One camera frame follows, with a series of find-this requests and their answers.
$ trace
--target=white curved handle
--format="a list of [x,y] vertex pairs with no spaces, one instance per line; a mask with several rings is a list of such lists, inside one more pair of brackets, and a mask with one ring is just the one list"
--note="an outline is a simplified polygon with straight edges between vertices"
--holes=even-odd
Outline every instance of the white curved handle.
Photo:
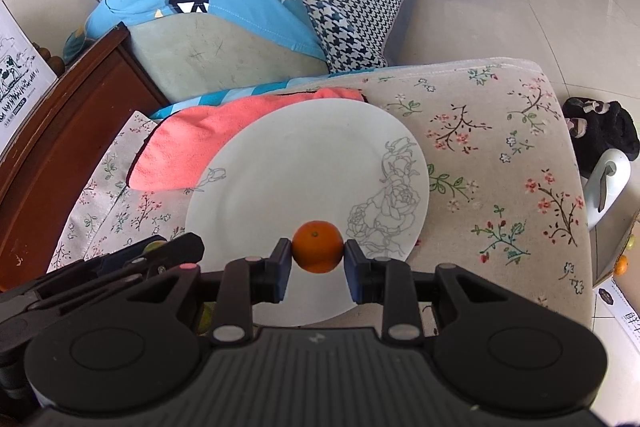
[[597,225],[616,201],[630,175],[631,163],[622,151],[609,149],[600,157],[584,186],[584,204],[589,230]]

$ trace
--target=orange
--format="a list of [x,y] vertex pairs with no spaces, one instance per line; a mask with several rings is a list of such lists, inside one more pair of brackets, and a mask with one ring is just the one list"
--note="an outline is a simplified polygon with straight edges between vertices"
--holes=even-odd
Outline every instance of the orange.
[[311,273],[331,272],[342,259],[340,230],[326,221],[309,221],[296,230],[291,253],[298,266]]
[[626,272],[628,266],[628,259],[626,258],[626,255],[622,254],[616,261],[616,266],[613,269],[613,273],[615,273],[616,275],[622,275],[624,272]]

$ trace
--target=silver screw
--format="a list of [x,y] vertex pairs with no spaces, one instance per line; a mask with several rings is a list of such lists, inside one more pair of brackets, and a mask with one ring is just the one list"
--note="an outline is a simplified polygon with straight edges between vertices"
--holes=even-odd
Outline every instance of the silver screw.
[[240,326],[218,326],[213,330],[213,338],[219,342],[237,342],[244,337],[244,330]]
[[387,333],[396,341],[412,341],[420,336],[420,330],[412,324],[396,324]]

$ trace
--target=black plush object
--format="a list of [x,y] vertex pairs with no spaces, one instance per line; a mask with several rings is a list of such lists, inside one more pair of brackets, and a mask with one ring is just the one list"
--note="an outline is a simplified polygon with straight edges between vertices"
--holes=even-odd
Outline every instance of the black plush object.
[[598,163],[600,156],[609,149],[619,149],[629,161],[638,158],[640,142],[631,115],[619,102],[609,102],[609,109],[603,112],[604,103],[596,101],[596,110],[591,107],[593,99],[572,96],[562,106],[565,118],[584,118],[587,129],[584,136],[574,138],[575,157],[580,174],[588,177]]

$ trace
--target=rose drawing on plate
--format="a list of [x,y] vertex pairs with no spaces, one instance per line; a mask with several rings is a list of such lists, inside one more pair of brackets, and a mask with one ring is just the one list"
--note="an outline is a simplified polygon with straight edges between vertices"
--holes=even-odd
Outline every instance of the rose drawing on plate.
[[383,187],[366,203],[355,205],[347,221],[347,235],[355,239],[364,254],[402,259],[406,254],[394,240],[415,221],[420,195],[411,186],[411,178],[419,176],[414,169],[414,147],[409,138],[385,144],[382,156]]

